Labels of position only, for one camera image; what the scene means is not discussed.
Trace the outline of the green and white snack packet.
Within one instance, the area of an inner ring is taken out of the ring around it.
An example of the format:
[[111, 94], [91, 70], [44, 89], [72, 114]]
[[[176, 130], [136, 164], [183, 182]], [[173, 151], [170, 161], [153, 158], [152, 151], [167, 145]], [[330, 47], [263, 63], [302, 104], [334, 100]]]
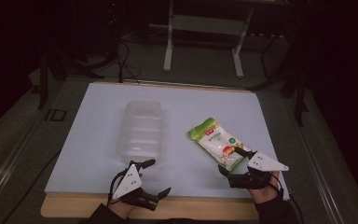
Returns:
[[187, 132], [188, 137], [203, 147], [217, 162], [230, 172], [245, 158], [234, 151], [234, 147], [240, 147], [245, 151], [251, 151], [239, 139], [226, 131], [221, 124], [208, 118], [200, 125]]

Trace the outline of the clear plastic container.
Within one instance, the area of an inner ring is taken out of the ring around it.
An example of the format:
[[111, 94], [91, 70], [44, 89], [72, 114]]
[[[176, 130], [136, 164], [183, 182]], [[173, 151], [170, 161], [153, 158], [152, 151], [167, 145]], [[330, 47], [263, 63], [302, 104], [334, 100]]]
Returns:
[[117, 153], [125, 162], [157, 160], [162, 151], [164, 113], [159, 102], [130, 101], [121, 122]]

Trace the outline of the white metal stand frame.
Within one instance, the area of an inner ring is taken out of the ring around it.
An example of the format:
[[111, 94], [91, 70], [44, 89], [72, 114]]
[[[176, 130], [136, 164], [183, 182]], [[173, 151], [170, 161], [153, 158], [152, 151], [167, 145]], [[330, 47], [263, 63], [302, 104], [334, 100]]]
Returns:
[[244, 77], [240, 53], [242, 44], [247, 35], [251, 18], [254, 14], [255, 9], [253, 7], [250, 7], [247, 10], [245, 13], [245, 19], [243, 21], [175, 14], [173, 9], [174, 0], [170, 0], [168, 16], [168, 39], [163, 64], [163, 70], [165, 72], [170, 72], [172, 67], [173, 31], [181, 30], [209, 34], [236, 35], [239, 40], [236, 47], [231, 50], [232, 60], [236, 72], [236, 77]]

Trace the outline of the person's right hand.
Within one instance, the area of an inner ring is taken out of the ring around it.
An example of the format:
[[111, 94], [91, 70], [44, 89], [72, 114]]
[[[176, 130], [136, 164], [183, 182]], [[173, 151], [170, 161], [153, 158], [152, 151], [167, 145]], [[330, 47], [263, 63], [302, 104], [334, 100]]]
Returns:
[[280, 190], [279, 171], [271, 173], [269, 183], [263, 189], [249, 189], [255, 203], [265, 203], [278, 196]]

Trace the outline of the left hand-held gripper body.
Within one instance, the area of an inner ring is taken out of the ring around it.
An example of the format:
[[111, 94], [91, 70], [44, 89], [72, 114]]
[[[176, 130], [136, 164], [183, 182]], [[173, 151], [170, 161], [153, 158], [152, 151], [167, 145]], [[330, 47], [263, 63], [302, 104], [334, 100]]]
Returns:
[[146, 193], [142, 189], [140, 170], [145, 166], [141, 163], [131, 163], [129, 167], [115, 176], [111, 182], [113, 187], [120, 178], [116, 189], [111, 189], [111, 203], [123, 203], [143, 207], [155, 211], [159, 197]]

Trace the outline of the person's left hand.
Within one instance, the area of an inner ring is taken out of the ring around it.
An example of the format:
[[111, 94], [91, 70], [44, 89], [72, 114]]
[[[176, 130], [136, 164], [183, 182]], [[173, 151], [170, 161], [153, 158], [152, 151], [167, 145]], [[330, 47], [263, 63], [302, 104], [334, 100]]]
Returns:
[[108, 208], [122, 219], [127, 219], [131, 212], [135, 209], [135, 206], [122, 201], [116, 201], [108, 204]]

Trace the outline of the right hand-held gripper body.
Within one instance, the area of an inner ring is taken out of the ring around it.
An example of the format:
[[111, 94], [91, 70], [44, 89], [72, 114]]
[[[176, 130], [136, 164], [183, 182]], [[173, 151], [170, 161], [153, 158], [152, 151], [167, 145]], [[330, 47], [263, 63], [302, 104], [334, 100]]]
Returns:
[[247, 163], [248, 172], [242, 175], [230, 174], [228, 183], [236, 189], [263, 189], [274, 171], [288, 171], [289, 167], [269, 156], [256, 151]]

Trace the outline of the white sheet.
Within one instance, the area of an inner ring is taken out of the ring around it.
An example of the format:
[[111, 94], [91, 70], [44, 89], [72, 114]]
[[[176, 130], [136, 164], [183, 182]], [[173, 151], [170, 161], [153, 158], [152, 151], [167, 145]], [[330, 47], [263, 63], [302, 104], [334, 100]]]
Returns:
[[117, 154], [119, 131], [130, 101], [158, 102], [165, 118], [163, 149], [156, 164], [143, 171], [143, 187], [152, 194], [244, 198], [229, 186], [217, 162], [187, 133], [208, 118], [252, 150], [276, 155], [258, 97], [245, 91], [210, 91], [139, 85], [91, 83], [63, 145], [45, 191], [102, 193], [127, 167]]

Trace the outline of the aluminium rail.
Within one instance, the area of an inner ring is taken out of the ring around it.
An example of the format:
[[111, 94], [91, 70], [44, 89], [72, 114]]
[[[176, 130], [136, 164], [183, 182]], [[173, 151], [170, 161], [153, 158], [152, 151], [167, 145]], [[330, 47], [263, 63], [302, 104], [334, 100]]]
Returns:
[[5, 187], [7, 181], [10, 179], [25, 145], [29, 141], [29, 138], [39, 123], [40, 118], [35, 118], [27, 124], [25, 131], [21, 134], [19, 140], [9, 151], [8, 156], [0, 166], [0, 193]]
[[291, 116], [291, 121], [295, 125], [297, 134], [301, 141], [302, 146], [304, 147], [306, 160], [310, 167], [310, 172], [313, 178], [313, 181], [316, 185], [316, 188], [319, 192], [321, 200], [324, 204], [324, 209], [330, 219], [331, 224], [345, 224], [342, 215], [340, 214], [339, 209], [337, 208], [337, 203], [333, 195], [331, 194], [331, 189], [326, 181], [326, 178], [323, 174], [321, 166], [316, 160], [313, 149], [306, 135], [302, 131], [302, 127], [299, 125], [299, 122], [296, 119], [296, 111], [291, 107], [291, 105], [285, 101], [285, 108]]

